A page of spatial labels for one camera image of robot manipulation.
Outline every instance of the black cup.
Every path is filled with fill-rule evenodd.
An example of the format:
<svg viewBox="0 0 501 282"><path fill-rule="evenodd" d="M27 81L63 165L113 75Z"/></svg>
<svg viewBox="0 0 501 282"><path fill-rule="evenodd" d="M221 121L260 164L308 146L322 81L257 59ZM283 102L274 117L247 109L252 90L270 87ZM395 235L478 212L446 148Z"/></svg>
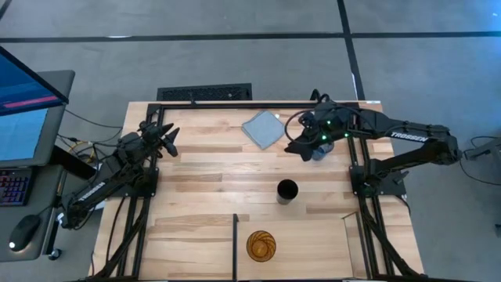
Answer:
<svg viewBox="0 0 501 282"><path fill-rule="evenodd" d="M299 188L297 188L297 184L290 180L284 179L280 181L277 189L276 189L276 201L279 204L289 204L299 192Z"/></svg>

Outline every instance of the computer monitor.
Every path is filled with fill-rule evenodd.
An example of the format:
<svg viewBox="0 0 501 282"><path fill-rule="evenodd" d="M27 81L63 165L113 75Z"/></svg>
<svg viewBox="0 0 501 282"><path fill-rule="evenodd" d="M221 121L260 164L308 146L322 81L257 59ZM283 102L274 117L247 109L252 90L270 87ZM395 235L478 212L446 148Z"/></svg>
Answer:
<svg viewBox="0 0 501 282"><path fill-rule="evenodd" d="M67 97L0 47L0 116L67 103Z"/></svg>

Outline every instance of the keyboard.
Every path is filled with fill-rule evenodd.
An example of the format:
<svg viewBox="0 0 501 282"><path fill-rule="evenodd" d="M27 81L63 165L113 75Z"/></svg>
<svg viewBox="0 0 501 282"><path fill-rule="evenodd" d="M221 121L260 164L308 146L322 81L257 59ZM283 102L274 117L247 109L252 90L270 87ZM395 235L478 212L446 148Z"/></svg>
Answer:
<svg viewBox="0 0 501 282"><path fill-rule="evenodd" d="M33 186L31 168L0 169L0 207L24 206Z"/></svg>
<svg viewBox="0 0 501 282"><path fill-rule="evenodd" d="M157 101L235 101L252 100L250 83L159 88Z"/></svg>

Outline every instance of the gray floor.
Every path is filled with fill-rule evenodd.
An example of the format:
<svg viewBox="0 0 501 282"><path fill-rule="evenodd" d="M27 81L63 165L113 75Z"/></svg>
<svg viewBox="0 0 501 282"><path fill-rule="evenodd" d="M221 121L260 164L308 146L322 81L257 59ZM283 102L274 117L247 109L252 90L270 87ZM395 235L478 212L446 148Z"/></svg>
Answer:
<svg viewBox="0 0 501 282"><path fill-rule="evenodd" d="M353 32L498 31L497 1L345 0ZM338 32L335 1L13 0L0 37ZM498 135L501 38L354 40L367 99L393 118L447 125L462 149ZM37 71L74 69L69 108L109 125L127 103L153 100L156 88L251 82L254 99L308 98L313 88L355 99L342 39L219 42L16 43L6 49ZM105 139L112 130L65 116L61 134ZM395 142L397 154L414 148ZM501 183L488 157L465 169ZM498 281L501 187L468 179L459 165L415 168L405 181L424 268L433 277ZM56 262L2 263L0 281L84 277L99 216L57 238Z"/></svg>

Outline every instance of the wooden tabletop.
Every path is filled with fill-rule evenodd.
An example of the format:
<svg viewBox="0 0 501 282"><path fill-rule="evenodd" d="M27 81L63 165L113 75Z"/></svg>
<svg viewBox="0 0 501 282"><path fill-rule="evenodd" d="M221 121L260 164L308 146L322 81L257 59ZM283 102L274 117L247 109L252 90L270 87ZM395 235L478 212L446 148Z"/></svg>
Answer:
<svg viewBox="0 0 501 282"><path fill-rule="evenodd" d="M151 102L129 103L124 133L137 130L146 117L148 103ZM355 103L382 110L379 102ZM289 142L286 136L260 150L241 128L259 111L165 111L164 123L173 122L181 128L175 140L179 155L173 158L164 154L167 156L157 163L160 179L150 205L140 279L232 279L233 213L240 218L238 279L366 275L363 259L353 251L360 248L356 220L348 220L359 210L359 203L351 191L346 139L336 142L333 152L321 161L303 162L298 155L285 153L283 149ZM298 110L269 111L278 114L285 124ZM290 123L292 136L301 130L297 121ZM371 158L393 156L390 139L367 143ZM288 205L276 203L276 186L283 179L292 179L299 186L297 198ZM96 269L104 265L119 202L120 199L106 202L94 250ZM388 239L412 268L423 272L407 207L391 196L381 196L380 202ZM128 200L118 216L111 253L122 240L127 209ZM254 262L245 253L247 237L259 229L276 234L276 254L268 262ZM280 230L289 230L296 237ZM375 242L383 273L380 245ZM126 274L132 271L134 250L135 241L128 253Z"/></svg>

